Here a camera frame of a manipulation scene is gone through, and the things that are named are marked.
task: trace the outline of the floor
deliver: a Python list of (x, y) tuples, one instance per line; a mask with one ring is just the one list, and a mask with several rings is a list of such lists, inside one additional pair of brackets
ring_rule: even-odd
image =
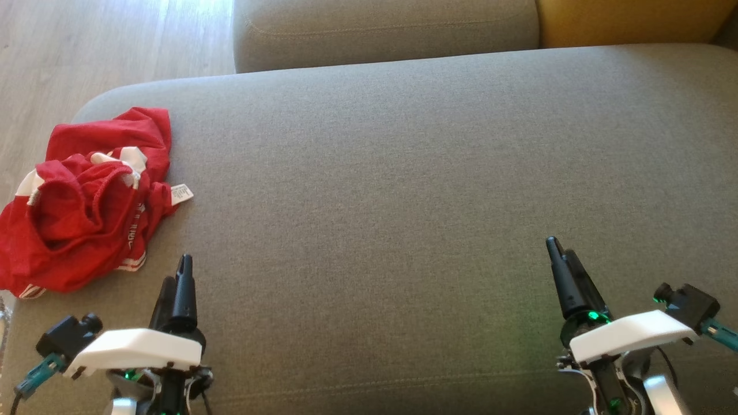
[(94, 96), (233, 73), (231, 15), (232, 0), (0, 0), (2, 205)]

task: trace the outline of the yellow pillow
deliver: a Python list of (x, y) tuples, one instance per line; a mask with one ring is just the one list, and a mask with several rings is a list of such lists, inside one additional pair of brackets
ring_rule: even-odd
[(538, 0), (542, 47), (709, 42), (738, 0)]

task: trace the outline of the gray fabric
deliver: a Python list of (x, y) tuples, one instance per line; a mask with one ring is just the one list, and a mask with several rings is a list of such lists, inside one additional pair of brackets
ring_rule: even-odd
[(738, 50), (738, 7), (723, 25), (723, 28), (715, 37), (715, 44)]
[(236, 0), (237, 72), (535, 49), (534, 0)]
[[(215, 414), (577, 414), (546, 236), (616, 316), (689, 282), (738, 327), (738, 53), (547, 49), (129, 86), (76, 121), (171, 111), (195, 198), (137, 273), (21, 302), (0, 391), (67, 313), (144, 326), (194, 255)], [(734, 414), (735, 356), (666, 347), (695, 414)], [(101, 374), (27, 414), (98, 414)], [(197, 413), (204, 413), (201, 406)]]

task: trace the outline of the seam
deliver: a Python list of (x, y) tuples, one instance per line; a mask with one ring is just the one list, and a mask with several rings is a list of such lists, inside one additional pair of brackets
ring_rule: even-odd
[(518, 371), (518, 372), (484, 372), (484, 373), (438, 375), (438, 376), (428, 376), (428, 377), (406, 377), (406, 378), (394, 379), (394, 380), (375, 380), (372, 382), (348, 383), (345, 385), (324, 386), (321, 388), (302, 388), (302, 389), (292, 389), (288, 391), (255, 392), (251, 394), (238, 395), (237, 398), (276, 397), (276, 396), (283, 396), (283, 395), (291, 396), (291, 395), (301, 395), (301, 394), (305, 394), (307, 396), (314, 396), (316, 394), (320, 394), (320, 392), (341, 391), (343, 389), (352, 389), (352, 388), (365, 388), (369, 391), (376, 391), (376, 390), (382, 390), (382, 389), (371, 388), (371, 387), (372, 386), (387, 386), (387, 387), (392, 388), (392, 387), (398, 387), (398, 384), (402, 384), (402, 383), (428, 383), (428, 382), (439, 381), (439, 380), (458, 380), (458, 379), (479, 380), (479, 379), (493, 378), (493, 377), (513, 377), (513, 376), (522, 376), (522, 375), (529, 375), (529, 374), (547, 374), (550, 372), (551, 371), (548, 371), (548, 370), (546, 371)]
[[(453, 382), (436, 382), (436, 383), (418, 383), (415, 385), (394, 385), (394, 386), (385, 386), (383, 388), (364, 388), (364, 389), (358, 389), (355, 391), (340, 391), (340, 392), (332, 392), (330, 394), (310, 394), (310, 395), (297, 395), (297, 396), (290, 396), (290, 397), (276, 397), (275, 399), (259, 399), (261, 402), (284, 402), (289, 400), (304, 400), (304, 399), (313, 399), (313, 398), (323, 398), (323, 397), (337, 397), (342, 395), (359, 395), (359, 394), (372, 394), (374, 392), (380, 392), (380, 391), (400, 391), (404, 389), (414, 389), (414, 388), (429, 388), (429, 387), (435, 387), (435, 386), (448, 386), (448, 385), (468, 385), (472, 383), (485, 383), (494, 380), (492, 377), (486, 378), (486, 379), (467, 379), (467, 380), (456, 380)], [(218, 404), (221, 406), (234, 406), (239, 405), (243, 401), (254, 399), (255, 397), (251, 397), (249, 395), (243, 395), (243, 396), (236, 396), (226, 399), (220, 399), (218, 401)]]
[(522, 10), (512, 16), (498, 18), (495, 20), (465, 20), (465, 21), (441, 21), (435, 23), (417, 23), (417, 24), (393, 24), (389, 26), (375, 26), (375, 27), (354, 27), (347, 29), (331, 29), (331, 30), (317, 30), (312, 32), (270, 32), (265, 29), (261, 29), (256, 26), (249, 18), (245, 16), (246, 30), (253, 30), (257, 34), (263, 37), (271, 38), (283, 38), (283, 39), (298, 39), (298, 38), (317, 38), (324, 36), (347, 36), (352, 34), (360, 34), (366, 32), (392, 32), (400, 30), (413, 30), (413, 29), (438, 29), (442, 27), (468, 27), (476, 26), (481, 24), (492, 24), (501, 21), (512, 20), (520, 17), (521, 15), (529, 13), (529, 10)]

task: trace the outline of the clothing tag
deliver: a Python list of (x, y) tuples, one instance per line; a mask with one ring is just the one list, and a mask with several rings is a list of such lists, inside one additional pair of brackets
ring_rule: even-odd
[(190, 200), (195, 195), (192, 194), (187, 185), (177, 185), (172, 187), (172, 206), (176, 206), (185, 200)]

